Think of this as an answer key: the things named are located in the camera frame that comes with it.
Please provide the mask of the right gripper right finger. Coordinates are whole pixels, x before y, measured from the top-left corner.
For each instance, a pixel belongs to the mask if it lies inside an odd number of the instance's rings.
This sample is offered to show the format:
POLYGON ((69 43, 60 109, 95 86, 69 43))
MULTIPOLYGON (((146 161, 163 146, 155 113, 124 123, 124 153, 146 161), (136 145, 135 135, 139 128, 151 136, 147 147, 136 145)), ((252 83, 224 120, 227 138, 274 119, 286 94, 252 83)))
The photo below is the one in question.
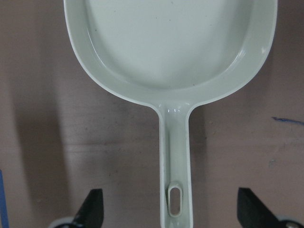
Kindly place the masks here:
POLYGON ((237 219, 243 228, 281 228, 278 218, 250 188, 239 188, 237 219))

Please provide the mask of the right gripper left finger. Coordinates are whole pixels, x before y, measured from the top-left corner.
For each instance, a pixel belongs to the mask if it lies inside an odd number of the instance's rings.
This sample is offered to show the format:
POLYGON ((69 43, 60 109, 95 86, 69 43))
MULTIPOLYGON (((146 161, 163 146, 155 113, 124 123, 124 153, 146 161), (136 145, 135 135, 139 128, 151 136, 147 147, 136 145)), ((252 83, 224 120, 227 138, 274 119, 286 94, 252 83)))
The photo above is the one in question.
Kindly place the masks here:
POLYGON ((92 189, 71 222, 72 228, 101 228, 104 221, 103 190, 92 189))

